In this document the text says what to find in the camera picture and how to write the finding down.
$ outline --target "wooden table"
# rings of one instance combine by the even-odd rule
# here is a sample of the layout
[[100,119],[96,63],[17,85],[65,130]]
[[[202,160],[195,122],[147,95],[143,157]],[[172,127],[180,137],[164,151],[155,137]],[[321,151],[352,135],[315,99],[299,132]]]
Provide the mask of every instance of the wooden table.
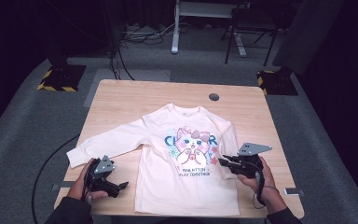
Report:
[[[218,101],[209,98],[211,93],[219,95]],[[169,82],[145,82],[124,80],[101,81],[78,144],[99,133],[114,129],[120,124],[139,119],[142,115],[156,111],[166,104],[181,107],[202,105],[223,119],[230,120],[235,127],[239,147],[244,142],[272,146],[272,150],[260,154],[271,168],[276,186],[283,199],[297,217],[304,216],[299,196],[283,195],[283,188],[294,188],[287,160],[280,139],[269,113],[264,93],[258,87],[224,86]],[[108,181],[119,184],[130,181],[117,198],[93,202],[92,213],[98,215],[151,216],[134,213],[134,199],[138,163],[141,150],[114,157],[116,170]],[[75,181],[83,166],[68,167],[64,181]],[[267,209],[255,209],[253,192],[237,180],[240,217],[266,217]],[[68,192],[61,188],[55,206]]]

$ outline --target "pink cat print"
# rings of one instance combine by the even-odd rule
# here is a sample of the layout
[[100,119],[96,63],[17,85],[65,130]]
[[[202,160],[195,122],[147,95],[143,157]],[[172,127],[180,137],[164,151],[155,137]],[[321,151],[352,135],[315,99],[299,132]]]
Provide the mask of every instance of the pink cat print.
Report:
[[201,168],[205,167],[207,159],[205,153],[209,150],[209,133],[194,131],[188,132],[185,129],[179,129],[176,148],[180,154],[176,160],[184,166],[184,168]]

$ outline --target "person's left hand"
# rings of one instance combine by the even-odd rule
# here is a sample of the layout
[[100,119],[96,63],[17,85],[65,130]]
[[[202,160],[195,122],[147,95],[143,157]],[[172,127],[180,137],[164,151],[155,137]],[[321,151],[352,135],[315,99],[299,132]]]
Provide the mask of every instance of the person's left hand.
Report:
[[[83,194],[83,187],[84,187],[84,177],[85,177],[86,172],[89,169],[90,165],[92,164],[93,160],[94,159],[89,160],[89,162],[84,166],[83,170],[80,173],[80,176],[77,178],[74,185],[69,189],[69,192],[66,195],[67,197],[81,200],[81,196]],[[108,196],[108,194],[105,191],[100,190],[100,191],[95,191],[95,192],[89,192],[86,195],[86,200],[88,199],[90,194],[91,194],[93,200],[106,198]]]

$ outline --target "graphic print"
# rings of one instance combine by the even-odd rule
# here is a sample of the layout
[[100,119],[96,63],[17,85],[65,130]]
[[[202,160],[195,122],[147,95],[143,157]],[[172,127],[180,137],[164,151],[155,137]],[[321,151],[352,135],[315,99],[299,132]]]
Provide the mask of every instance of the graphic print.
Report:
[[208,164],[217,164],[217,143],[209,132],[179,128],[177,132],[170,131],[165,143],[180,176],[210,175]]

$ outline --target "chair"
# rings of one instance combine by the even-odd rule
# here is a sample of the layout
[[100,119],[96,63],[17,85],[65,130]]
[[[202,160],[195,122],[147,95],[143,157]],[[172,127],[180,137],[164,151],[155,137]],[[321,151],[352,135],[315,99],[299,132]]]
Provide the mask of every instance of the chair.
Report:
[[269,13],[269,2],[274,2],[273,0],[259,0],[257,2],[250,3],[249,0],[245,3],[238,1],[237,7],[233,8],[231,11],[231,22],[230,25],[225,30],[222,40],[225,38],[226,33],[230,30],[230,38],[228,41],[226,61],[228,61],[228,56],[230,53],[232,45],[232,39],[234,34],[250,33],[250,32],[260,32],[260,36],[257,38],[255,43],[260,40],[265,33],[271,32],[272,38],[269,44],[268,53],[266,60],[264,61],[263,66],[266,66],[267,61],[269,60],[269,55],[271,53],[272,46],[275,41],[276,34],[279,27],[273,20],[272,16]]

